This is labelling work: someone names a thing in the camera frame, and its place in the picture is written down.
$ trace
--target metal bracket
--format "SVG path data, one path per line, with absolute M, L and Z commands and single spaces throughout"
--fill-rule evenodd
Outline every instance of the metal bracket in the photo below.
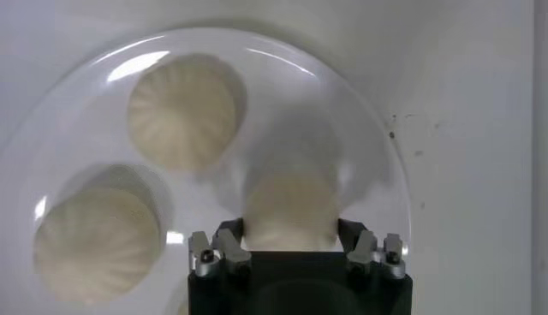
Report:
M 230 233 L 232 233 L 238 244 L 241 244 L 241 238 L 243 237 L 243 219 L 241 217 L 232 221 L 222 221 L 221 225 L 219 225 L 217 231 L 215 232 L 215 236 L 218 235 L 221 229 L 230 230 Z M 214 248 L 218 248 L 218 244 L 216 242 L 217 237 L 213 237 L 212 245 Z
M 220 229 L 214 243 L 223 255 L 229 273 L 238 276 L 249 274 L 251 271 L 251 253 L 241 249 L 240 242 L 236 240 L 229 229 Z
M 358 245 L 361 231 L 367 230 L 361 222 L 354 222 L 344 219 L 338 221 L 338 235 L 345 253 L 354 251 Z
M 215 256 L 206 232 L 194 232 L 188 241 L 188 266 L 196 276 L 211 277 L 218 274 L 219 258 Z
M 381 265 L 383 275 L 387 279 L 403 279 L 405 277 L 405 262 L 402 260 L 403 242 L 400 235 L 389 233 L 384 238 Z
M 372 231 L 362 230 L 354 251 L 346 255 L 348 270 L 358 270 L 363 275 L 371 271 L 371 262 L 377 250 L 377 238 Z

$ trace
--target bolt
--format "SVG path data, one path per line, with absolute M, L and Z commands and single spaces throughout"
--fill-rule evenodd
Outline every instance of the bolt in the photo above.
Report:
M 200 255 L 202 263 L 211 263 L 215 259 L 215 253 L 211 249 L 206 249 Z
M 386 253 L 386 262 L 389 264 L 399 264 L 400 256 L 396 252 L 387 252 Z

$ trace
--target white dough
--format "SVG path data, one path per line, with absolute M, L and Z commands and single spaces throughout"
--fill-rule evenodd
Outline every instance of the white dough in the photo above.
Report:
M 213 65 L 178 59 L 140 78 L 129 100 L 128 126 L 135 146 L 155 164 L 203 169 L 234 137 L 235 101 Z
M 252 250 L 323 251 L 337 238 L 335 195 L 314 173 L 267 176 L 249 196 L 243 218 Z
M 91 189 L 45 217 L 34 242 L 34 265 L 59 300 L 92 304 L 127 293 L 161 250 L 157 220 L 134 195 Z

